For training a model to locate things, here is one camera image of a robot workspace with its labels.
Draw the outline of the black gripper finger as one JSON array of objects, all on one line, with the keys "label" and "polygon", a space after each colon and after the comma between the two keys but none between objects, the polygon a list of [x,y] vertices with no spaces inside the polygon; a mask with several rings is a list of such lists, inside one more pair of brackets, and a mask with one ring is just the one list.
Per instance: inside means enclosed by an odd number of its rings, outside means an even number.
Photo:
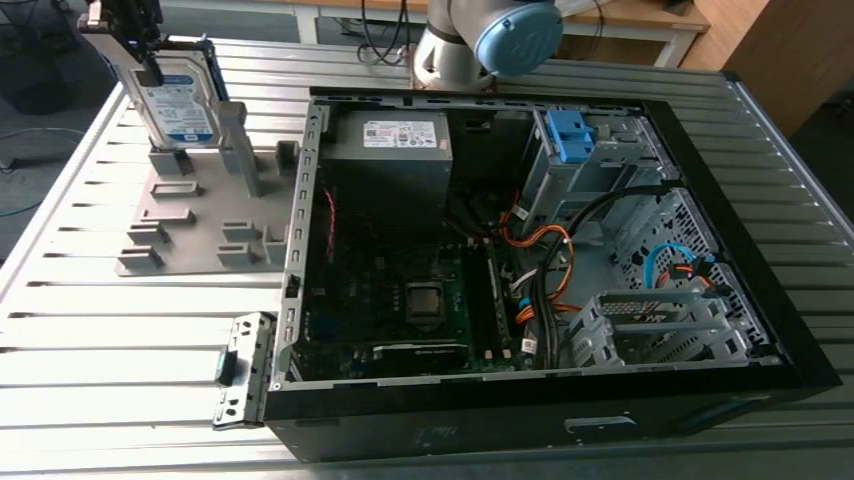
[{"label": "black gripper finger", "polygon": [[136,72],[136,77],[142,86],[162,86],[163,73],[155,56],[155,50],[148,44],[138,45],[140,53],[142,71]]}]

